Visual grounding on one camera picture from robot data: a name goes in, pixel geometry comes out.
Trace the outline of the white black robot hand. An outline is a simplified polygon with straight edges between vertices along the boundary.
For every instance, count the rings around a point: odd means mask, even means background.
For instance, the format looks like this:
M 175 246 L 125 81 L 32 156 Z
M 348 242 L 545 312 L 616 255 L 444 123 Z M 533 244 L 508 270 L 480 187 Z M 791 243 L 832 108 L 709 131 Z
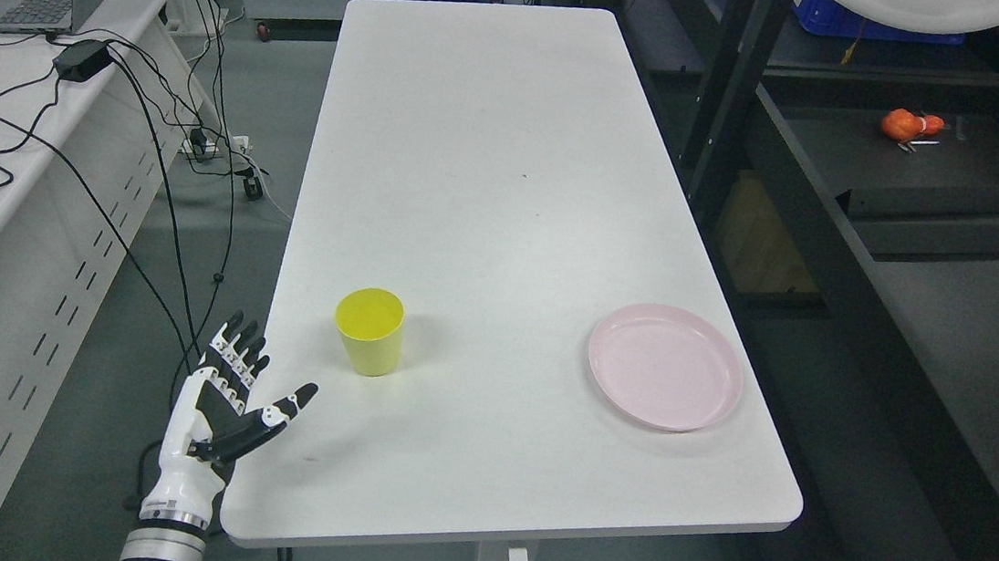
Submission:
M 232 463 L 284 431 L 317 395 L 310 382 L 278 401 L 249 406 L 252 386 L 270 363 L 257 327 L 236 311 L 183 382 L 162 437 L 161 476 L 140 504 L 139 521 L 206 529 Z

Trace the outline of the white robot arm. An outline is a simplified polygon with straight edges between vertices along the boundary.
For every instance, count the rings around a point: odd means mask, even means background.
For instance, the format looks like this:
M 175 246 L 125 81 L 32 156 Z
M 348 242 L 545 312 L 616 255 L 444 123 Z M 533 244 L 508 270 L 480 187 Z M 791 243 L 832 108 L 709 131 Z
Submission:
M 171 519 L 140 520 L 125 538 L 118 561 L 203 561 L 208 537 Z

